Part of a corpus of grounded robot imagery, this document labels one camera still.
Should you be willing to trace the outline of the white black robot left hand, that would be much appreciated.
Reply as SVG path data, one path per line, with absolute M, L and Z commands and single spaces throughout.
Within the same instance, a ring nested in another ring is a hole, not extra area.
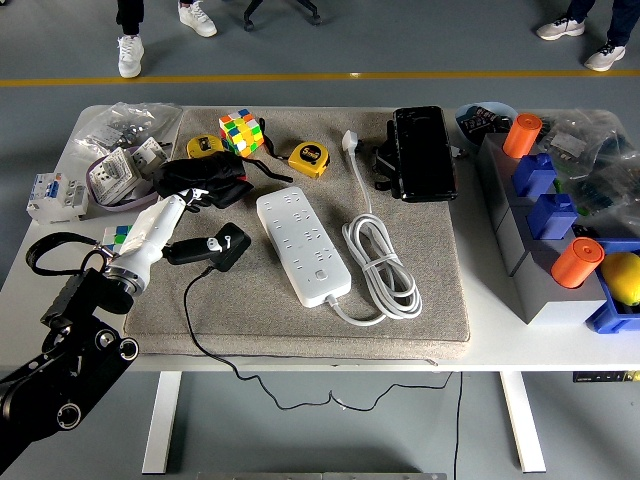
M 240 253 L 248 241 L 234 224 L 226 224 L 213 237 L 194 238 L 170 244 L 184 210 L 207 192 L 198 188 L 170 195 L 143 210 L 111 261 L 105 276 L 123 285 L 133 296 L 141 294 L 150 281 L 151 265 L 165 258 L 173 265 L 210 259 L 220 270 L 226 271 L 231 257 Z

